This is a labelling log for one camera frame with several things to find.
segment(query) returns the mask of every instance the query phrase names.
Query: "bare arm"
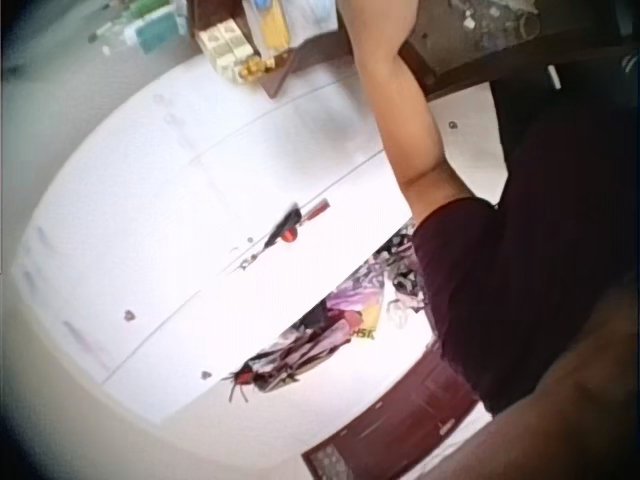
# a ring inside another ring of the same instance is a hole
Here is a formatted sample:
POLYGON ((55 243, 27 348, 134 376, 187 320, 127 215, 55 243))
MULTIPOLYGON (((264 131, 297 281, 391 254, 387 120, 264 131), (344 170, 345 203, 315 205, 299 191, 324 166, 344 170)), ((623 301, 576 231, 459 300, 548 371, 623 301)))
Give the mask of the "bare arm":
POLYGON ((416 222, 471 196, 445 158, 418 82, 398 56, 415 24, 417 0, 343 0, 341 10, 387 157, 416 222))

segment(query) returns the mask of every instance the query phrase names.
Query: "dark maroon shirt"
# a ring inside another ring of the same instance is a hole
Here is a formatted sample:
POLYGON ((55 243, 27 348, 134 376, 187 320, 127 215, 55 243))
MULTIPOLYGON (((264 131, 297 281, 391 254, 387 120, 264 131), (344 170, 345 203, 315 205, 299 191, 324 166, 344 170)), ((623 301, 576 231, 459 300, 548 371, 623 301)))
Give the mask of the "dark maroon shirt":
POLYGON ((563 109, 515 153, 494 207, 414 233, 442 355, 497 414, 531 393, 605 290, 637 266, 637 112, 563 109))

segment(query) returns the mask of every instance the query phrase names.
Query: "shirt sleeve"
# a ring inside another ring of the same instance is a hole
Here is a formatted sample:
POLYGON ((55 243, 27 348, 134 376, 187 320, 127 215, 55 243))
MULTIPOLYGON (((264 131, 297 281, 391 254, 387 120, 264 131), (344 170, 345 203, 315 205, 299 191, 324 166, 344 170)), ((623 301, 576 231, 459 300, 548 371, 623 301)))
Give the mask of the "shirt sleeve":
POLYGON ((482 336, 490 335, 484 322, 472 320, 484 308, 483 285, 498 243, 498 212, 475 197, 443 205, 413 234, 432 328, 443 357, 454 368, 462 368, 476 354, 482 356, 474 350, 483 344, 482 336))

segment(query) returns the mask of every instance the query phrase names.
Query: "brown door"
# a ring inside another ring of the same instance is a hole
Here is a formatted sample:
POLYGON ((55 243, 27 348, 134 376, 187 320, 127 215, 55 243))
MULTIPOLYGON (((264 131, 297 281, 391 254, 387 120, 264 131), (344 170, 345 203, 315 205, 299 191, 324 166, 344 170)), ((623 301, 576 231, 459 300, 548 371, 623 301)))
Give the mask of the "brown door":
POLYGON ((428 349, 389 392, 303 457, 318 479, 390 479, 428 456, 477 403, 428 349))

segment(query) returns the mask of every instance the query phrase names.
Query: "person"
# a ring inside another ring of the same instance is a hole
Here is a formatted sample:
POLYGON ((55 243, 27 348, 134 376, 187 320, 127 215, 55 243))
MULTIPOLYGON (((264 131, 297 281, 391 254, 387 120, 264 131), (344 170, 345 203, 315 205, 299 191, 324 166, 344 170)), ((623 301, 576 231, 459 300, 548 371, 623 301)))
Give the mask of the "person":
POLYGON ((339 8, 417 224, 442 356, 496 416, 478 434, 482 448, 462 449, 433 474, 605 471, 627 452, 620 445, 633 445, 637 426, 637 112, 575 106, 543 115, 514 153, 494 207, 447 162, 399 56, 418 0, 341 0, 339 8))

